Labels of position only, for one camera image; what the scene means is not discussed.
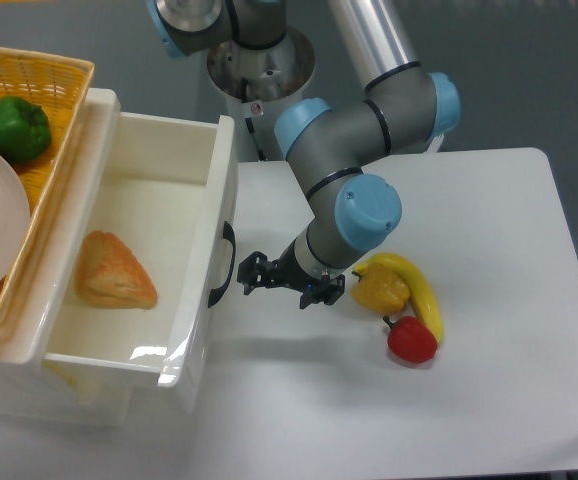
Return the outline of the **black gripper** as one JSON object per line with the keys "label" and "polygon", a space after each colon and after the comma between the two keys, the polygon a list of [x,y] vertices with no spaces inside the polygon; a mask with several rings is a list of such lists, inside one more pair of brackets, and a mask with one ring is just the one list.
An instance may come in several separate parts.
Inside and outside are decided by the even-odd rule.
{"label": "black gripper", "polygon": [[329,274],[312,277],[299,265],[295,254],[295,245],[290,244],[281,256],[271,263],[268,257],[259,251],[247,256],[238,266],[237,282],[243,286],[245,296],[260,287],[288,288],[302,293],[300,308],[323,303],[331,306],[345,292],[345,276],[332,278]]}

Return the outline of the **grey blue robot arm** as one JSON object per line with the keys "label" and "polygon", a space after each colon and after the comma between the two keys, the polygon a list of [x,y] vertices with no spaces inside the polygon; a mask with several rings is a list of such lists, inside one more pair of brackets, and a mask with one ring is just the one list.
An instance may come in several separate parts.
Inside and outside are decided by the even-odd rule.
{"label": "grey blue robot arm", "polygon": [[335,303],[345,270],[401,218],[395,189],[364,167],[452,130],[461,115],[455,85],[421,68],[391,1],[330,5],[365,92],[340,111],[305,97],[315,55],[289,26],[284,2],[151,1],[147,8],[171,57],[206,53],[242,157],[287,162],[313,214],[279,258],[252,253],[231,263],[229,278],[246,292],[297,291],[302,306]]}

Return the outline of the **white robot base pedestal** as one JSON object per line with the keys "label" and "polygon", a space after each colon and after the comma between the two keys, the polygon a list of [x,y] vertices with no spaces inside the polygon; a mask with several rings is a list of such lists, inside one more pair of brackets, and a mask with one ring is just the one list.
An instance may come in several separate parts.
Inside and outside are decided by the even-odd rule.
{"label": "white robot base pedestal", "polygon": [[315,72],[315,54],[307,37],[290,27],[277,45],[266,50],[224,42],[209,50],[207,69],[235,121],[238,159],[282,161],[276,121],[303,99]]}

